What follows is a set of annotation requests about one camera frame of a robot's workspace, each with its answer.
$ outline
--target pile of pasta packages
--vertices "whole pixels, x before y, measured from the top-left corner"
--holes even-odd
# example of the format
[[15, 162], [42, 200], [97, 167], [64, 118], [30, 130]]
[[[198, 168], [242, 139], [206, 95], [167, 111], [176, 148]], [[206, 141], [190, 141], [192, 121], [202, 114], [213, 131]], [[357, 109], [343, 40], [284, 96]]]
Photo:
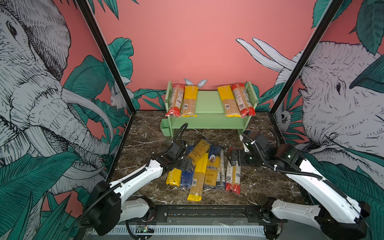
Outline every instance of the pile of pasta packages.
[[[227, 117], [255, 116], [255, 109], [243, 83], [217, 88]], [[198, 87], [172, 84], [170, 108], [166, 116], [196, 117], [195, 107]]]
[[188, 201], [199, 202], [204, 189], [222, 189], [240, 196], [241, 167], [227, 162], [227, 177], [224, 175], [224, 150], [201, 139], [196, 146], [188, 146], [186, 157], [192, 159], [194, 168], [181, 171], [174, 168], [168, 173], [166, 184], [189, 189]]

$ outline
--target rabbit ears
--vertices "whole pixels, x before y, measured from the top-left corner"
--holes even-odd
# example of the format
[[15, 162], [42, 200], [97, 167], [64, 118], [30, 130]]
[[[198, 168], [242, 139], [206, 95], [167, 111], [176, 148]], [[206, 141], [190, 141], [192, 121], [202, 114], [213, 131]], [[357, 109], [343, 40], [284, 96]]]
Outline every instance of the rabbit ears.
[[[191, 80], [188, 80], [187, 78], [184, 78], [184, 81], [186, 83], [187, 86], [193, 86], [193, 82], [191, 82]], [[202, 86], [204, 86], [205, 84], [207, 83], [207, 80], [204, 79], [204, 80], [201, 80], [198, 84], [197, 84], [197, 87], [198, 88], [201, 88]]]
[[281, 55], [276, 49], [272, 46], [263, 42], [260, 39], [252, 38], [252, 40], [271, 58], [268, 58], [261, 54], [256, 48], [254, 48], [251, 44], [242, 40], [241, 38], [236, 39], [238, 43], [240, 43], [251, 55], [252, 57], [258, 61], [261, 65], [272, 69], [277, 72], [281, 72], [283, 68], [287, 68], [288, 70], [293, 70], [296, 66], [296, 62], [287, 59], [283, 55]]

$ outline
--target red and white package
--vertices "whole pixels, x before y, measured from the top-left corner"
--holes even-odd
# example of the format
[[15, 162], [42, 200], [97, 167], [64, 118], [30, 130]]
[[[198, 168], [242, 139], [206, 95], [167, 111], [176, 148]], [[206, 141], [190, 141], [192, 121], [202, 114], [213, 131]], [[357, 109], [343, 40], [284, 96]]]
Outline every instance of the red and white package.
[[225, 191], [232, 191], [240, 196], [240, 178], [241, 167], [236, 162], [236, 166], [232, 166], [228, 161], [227, 164], [227, 182], [225, 184]]
[[184, 96], [184, 85], [172, 84], [172, 95], [170, 98], [170, 108], [166, 116], [169, 117], [180, 117], [180, 107]]
[[249, 101], [249, 96], [245, 85], [243, 83], [235, 84], [231, 86], [233, 94], [235, 96], [237, 106], [240, 110], [240, 116], [242, 118], [246, 116], [255, 116], [256, 112], [253, 108], [251, 101]]

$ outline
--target robotic arm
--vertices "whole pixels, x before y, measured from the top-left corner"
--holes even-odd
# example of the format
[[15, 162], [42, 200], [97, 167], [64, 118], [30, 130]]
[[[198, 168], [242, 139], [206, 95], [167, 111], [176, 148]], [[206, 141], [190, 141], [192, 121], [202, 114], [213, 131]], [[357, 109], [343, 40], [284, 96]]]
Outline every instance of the robotic arm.
[[[150, 219], [154, 216], [151, 203], [143, 199], [126, 201], [134, 192], [162, 174], [178, 168], [193, 167], [184, 156], [186, 147], [175, 135], [169, 149], [152, 153], [147, 164], [131, 174], [110, 184], [102, 181], [92, 191], [83, 214], [78, 220], [79, 228], [94, 227], [99, 235], [108, 233], [124, 220]], [[338, 190], [322, 176], [311, 163], [287, 144], [272, 146], [260, 132], [245, 132], [240, 137], [244, 150], [231, 151], [231, 164], [240, 166], [269, 167], [296, 181], [315, 197], [321, 205], [300, 205], [269, 198], [260, 209], [266, 222], [273, 219], [288, 219], [321, 229], [334, 240], [357, 240], [366, 236], [370, 206], [358, 202]]]

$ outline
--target pink wall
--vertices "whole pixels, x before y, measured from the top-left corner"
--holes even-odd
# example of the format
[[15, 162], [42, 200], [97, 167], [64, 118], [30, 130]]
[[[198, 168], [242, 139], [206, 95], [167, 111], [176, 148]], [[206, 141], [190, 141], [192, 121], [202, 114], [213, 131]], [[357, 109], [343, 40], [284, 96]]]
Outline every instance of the pink wall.
[[183, 78], [202, 89], [251, 81], [260, 94], [277, 78], [236, 42], [242, 38], [257, 46], [261, 39], [287, 58], [305, 48], [312, 32], [316, 0], [117, 0], [119, 19], [94, 1], [95, 16], [110, 44], [115, 38], [132, 40], [132, 91], [166, 89], [169, 80]]

